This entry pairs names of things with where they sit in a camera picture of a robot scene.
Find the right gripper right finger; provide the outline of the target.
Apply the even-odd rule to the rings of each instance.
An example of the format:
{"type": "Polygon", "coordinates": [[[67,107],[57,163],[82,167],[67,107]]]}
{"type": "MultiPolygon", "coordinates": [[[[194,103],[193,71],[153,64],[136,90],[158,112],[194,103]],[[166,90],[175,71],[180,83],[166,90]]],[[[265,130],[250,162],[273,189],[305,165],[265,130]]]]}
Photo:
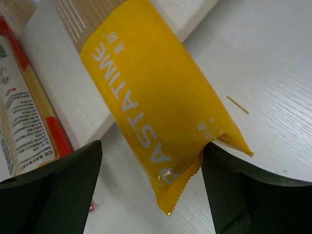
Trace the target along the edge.
{"type": "Polygon", "coordinates": [[[217,234],[310,234],[312,184],[271,173],[213,143],[201,166],[217,234]]]}

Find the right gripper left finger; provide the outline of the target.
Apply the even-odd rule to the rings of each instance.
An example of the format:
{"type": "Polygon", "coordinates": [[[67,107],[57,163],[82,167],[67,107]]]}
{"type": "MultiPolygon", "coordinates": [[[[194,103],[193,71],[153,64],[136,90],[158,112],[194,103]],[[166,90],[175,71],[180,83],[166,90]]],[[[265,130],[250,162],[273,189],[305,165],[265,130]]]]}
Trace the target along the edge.
{"type": "Polygon", "coordinates": [[[84,232],[102,160],[99,140],[0,183],[2,234],[84,232]]]}

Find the red spaghetti bag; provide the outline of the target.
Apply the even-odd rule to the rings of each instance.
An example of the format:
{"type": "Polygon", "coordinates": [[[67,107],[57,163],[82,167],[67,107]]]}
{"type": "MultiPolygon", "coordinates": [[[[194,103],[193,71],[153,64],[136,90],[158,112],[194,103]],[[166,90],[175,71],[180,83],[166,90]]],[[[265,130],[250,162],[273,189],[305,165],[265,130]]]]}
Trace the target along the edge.
{"type": "Polygon", "coordinates": [[[73,148],[19,42],[36,6],[30,0],[0,3],[1,180],[69,155],[73,148]]]}

